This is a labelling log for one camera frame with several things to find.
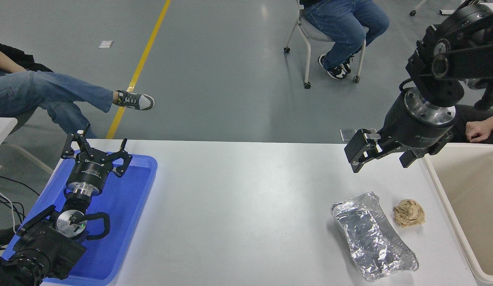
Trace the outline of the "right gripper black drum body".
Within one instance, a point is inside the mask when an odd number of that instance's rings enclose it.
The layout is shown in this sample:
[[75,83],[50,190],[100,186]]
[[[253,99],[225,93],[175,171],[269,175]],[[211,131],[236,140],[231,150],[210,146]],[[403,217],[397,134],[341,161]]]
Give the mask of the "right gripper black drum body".
[[412,149],[416,156],[437,154],[451,140],[455,107],[430,103],[420,92],[402,92],[385,116],[380,130],[383,150]]

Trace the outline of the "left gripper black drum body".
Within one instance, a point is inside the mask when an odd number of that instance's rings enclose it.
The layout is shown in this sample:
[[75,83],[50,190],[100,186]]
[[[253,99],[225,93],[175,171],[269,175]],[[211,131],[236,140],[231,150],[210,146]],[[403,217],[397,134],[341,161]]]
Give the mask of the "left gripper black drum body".
[[95,188],[103,188],[112,170],[108,153],[94,150],[93,157],[85,151],[76,155],[75,165],[67,180],[67,187],[75,183],[87,183]]

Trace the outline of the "person's hand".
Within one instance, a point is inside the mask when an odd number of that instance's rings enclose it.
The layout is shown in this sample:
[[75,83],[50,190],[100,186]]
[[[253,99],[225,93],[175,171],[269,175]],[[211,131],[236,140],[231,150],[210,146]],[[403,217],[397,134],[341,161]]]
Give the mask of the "person's hand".
[[470,121],[465,125],[465,136],[470,143],[479,143],[490,137],[493,132],[493,120]]

